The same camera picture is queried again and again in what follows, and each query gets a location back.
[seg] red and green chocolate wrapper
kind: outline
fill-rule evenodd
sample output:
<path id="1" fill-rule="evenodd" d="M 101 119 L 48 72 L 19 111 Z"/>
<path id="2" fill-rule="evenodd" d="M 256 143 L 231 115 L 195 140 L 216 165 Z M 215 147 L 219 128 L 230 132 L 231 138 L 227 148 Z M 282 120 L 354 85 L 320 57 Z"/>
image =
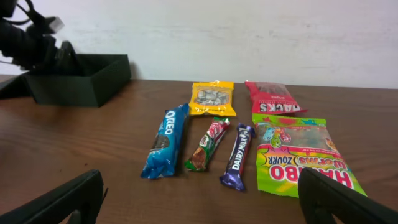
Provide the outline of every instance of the red and green chocolate wrapper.
<path id="1" fill-rule="evenodd" d="M 185 161 L 190 171 L 203 172 L 229 126 L 228 118 L 213 118 L 210 128 L 199 142 L 191 158 Z"/>
<path id="2" fill-rule="evenodd" d="M 283 84 L 249 81 L 244 84 L 250 91 L 253 113 L 285 114 L 307 111 L 299 106 Z"/>
<path id="3" fill-rule="evenodd" d="M 236 136 L 235 145 L 229 157 L 225 173 L 220 177 L 220 182 L 227 187 L 243 191 L 245 190 L 241 179 L 243 164 L 249 151 L 250 140 L 254 137 L 254 128 L 239 123 L 236 129 L 238 130 L 238 135 Z"/>

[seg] candy wrapper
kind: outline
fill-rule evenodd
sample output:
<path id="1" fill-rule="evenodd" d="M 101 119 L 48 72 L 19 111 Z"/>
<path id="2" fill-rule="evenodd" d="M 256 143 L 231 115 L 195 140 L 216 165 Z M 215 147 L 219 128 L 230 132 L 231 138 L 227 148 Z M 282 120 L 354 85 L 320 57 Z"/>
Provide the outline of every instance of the candy wrapper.
<path id="1" fill-rule="evenodd" d="M 191 115 L 213 114 L 218 116 L 236 116 L 232 109 L 233 82 L 214 81 L 194 83 L 192 98 L 189 102 Z"/>
<path id="2" fill-rule="evenodd" d="M 253 113 L 284 114 L 307 111 L 293 99 L 285 85 L 249 81 L 244 83 L 250 91 Z"/>
<path id="3" fill-rule="evenodd" d="M 192 157 L 185 161 L 185 167 L 190 171 L 205 171 L 228 126 L 228 118 L 213 118 L 209 130 L 200 140 L 198 148 Z"/>
<path id="4" fill-rule="evenodd" d="M 312 167 L 341 184 L 366 195 L 337 151 L 324 119 L 288 118 L 253 114 L 259 138 L 259 190 L 299 197 L 297 181 L 304 167 Z"/>
<path id="5" fill-rule="evenodd" d="M 188 112 L 189 106 L 187 103 L 166 111 L 157 132 L 155 143 L 142 170 L 142 178 L 156 179 L 174 175 L 184 122 L 188 117 Z"/>
<path id="6" fill-rule="evenodd" d="M 220 182 L 227 187 L 243 191 L 244 185 L 241 179 L 243 164 L 249 151 L 250 140 L 254 137 L 254 129 L 240 123 L 236 129 L 238 130 L 238 135 L 236 136 L 235 145 L 229 157 L 225 173 L 220 177 Z"/>

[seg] brown table surface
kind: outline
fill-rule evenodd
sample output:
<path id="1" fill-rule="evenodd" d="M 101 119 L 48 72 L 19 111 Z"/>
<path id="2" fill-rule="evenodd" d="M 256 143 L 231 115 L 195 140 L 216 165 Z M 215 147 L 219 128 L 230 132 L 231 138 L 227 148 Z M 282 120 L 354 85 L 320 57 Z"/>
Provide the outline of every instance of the brown table surface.
<path id="1" fill-rule="evenodd" d="M 238 121 L 251 122 L 251 101 L 236 84 L 238 117 L 209 171 L 173 178 L 139 177 L 164 110 L 186 103 L 192 82 L 132 81 L 101 108 L 43 106 L 32 98 L 0 100 L 0 213 L 99 169 L 108 196 L 98 223 L 305 223 L 299 200 L 257 190 L 253 140 L 244 168 L 247 192 L 222 186 Z M 368 196 L 398 210 L 398 90 L 288 86 L 308 118 L 326 118 L 338 150 Z M 187 159 L 211 117 L 191 117 Z"/>

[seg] yellow candy bag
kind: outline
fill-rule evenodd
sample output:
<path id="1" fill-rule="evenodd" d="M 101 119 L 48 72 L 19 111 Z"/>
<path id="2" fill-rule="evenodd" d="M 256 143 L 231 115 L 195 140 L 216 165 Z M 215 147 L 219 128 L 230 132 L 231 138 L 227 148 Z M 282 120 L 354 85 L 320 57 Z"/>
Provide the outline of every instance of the yellow candy bag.
<path id="1" fill-rule="evenodd" d="M 232 108 L 233 82 L 193 83 L 190 115 L 236 116 Z"/>

